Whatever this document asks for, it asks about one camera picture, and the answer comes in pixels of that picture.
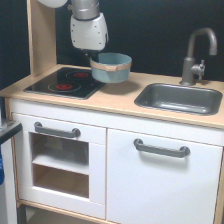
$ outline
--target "sink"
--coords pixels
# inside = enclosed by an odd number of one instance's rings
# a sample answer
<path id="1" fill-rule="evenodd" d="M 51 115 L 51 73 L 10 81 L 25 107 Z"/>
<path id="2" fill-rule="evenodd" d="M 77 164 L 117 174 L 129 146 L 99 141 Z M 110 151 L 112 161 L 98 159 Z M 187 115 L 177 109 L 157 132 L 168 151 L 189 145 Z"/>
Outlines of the sink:
<path id="1" fill-rule="evenodd" d="M 197 115 L 218 113 L 222 93 L 212 89 L 167 84 L 148 85 L 136 98 L 140 107 Z"/>

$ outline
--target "faucet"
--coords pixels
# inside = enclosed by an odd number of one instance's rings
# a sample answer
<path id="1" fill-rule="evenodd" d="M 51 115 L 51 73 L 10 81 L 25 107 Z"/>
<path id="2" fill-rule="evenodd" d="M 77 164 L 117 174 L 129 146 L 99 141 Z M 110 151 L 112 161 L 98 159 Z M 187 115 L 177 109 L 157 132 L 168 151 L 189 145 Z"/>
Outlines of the faucet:
<path id="1" fill-rule="evenodd" d="M 193 86 L 195 85 L 194 75 L 199 76 L 199 80 L 202 79 L 205 71 L 205 64 L 204 60 L 201 61 L 201 64 L 195 64 L 195 58 L 193 57 L 194 53 L 194 45 L 195 45 L 195 38 L 199 35 L 207 34 L 210 41 L 210 55 L 217 55 L 217 39 L 215 33 L 210 28 L 203 28 L 195 30 L 189 40 L 188 45 L 188 53 L 187 57 L 184 59 L 184 66 L 183 66 L 183 75 L 182 80 L 180 82 L 183 86 Z"/>

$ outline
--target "oven door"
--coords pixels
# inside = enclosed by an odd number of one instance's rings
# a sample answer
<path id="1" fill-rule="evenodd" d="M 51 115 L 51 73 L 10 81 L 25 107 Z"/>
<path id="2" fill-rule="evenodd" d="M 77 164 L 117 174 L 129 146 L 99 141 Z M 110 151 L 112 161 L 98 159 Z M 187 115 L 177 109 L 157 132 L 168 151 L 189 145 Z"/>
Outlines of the oven door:
<path id="1" fill-rule="evenodd" d="M 15 136 L 19 198 L 105 218 L 106 129 L 21 114 Z"/>

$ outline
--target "stovetop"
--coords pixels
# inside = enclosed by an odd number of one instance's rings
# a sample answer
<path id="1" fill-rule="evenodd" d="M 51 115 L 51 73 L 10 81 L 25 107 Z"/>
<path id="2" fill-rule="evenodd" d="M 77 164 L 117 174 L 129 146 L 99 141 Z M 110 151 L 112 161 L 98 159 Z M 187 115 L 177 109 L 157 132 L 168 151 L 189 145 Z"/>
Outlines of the stovetop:
<path id="1" fill-rule="evenodd" d="M 104 83 L 92 77 L 91 70 L 64 67 L 24 89 L 25 92 L 76 99 L 88 99 Z"/>

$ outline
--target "countertop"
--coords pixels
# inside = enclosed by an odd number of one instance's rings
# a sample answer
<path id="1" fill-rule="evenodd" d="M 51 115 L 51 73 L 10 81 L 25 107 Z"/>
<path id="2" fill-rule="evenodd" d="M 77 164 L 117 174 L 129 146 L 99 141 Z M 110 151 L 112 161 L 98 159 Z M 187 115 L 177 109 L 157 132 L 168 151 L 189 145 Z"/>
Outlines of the countertop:
<path id="1" fill-rule="evenodd" d="M 23 127 L 21 123 L 2 119 L 0 128 L 0 145 L 8 141 L 14 135 L 19 133 L 22 129 Z"/>
<path id="2" fill-rule="evenodd" d="M 131 73 L 127 81 L 118 84 L 106 84 L 87 100 L 25 93 L 23 91 L 26 87 L 41 80 L 61 67 L 75 66 L 57 65 L 38 77 L 27 76 L 26 78 L 0 91 L 0 96 L 224 129 L 224 97 L 222 99 L 219 112 L 211 116 L 147 109 L 134 104 L 134 100 L 147 85 L 153 83 L 179 85 L 181 77 Z M 214 89 L 221 92 L 224 96 L 223 82 L 203 80 L 201 83 L 197 83 L 195 87 Z"/>

